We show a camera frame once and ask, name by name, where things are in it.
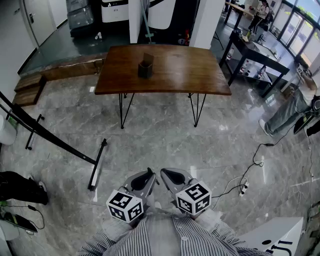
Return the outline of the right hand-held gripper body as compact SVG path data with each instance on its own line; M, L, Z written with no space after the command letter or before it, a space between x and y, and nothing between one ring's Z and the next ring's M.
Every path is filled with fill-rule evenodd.
M189 172L178 168L163 168L160 170L160 177L180 210L198 215L211 206L211 190Z

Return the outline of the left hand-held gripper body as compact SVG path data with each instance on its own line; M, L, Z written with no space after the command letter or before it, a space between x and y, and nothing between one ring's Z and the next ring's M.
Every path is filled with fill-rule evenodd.
M153 172L152 176L148 176L147 170L128 177L106 201L110 215L127 224L138 219L145 211L155 184L159 184L157 175Z

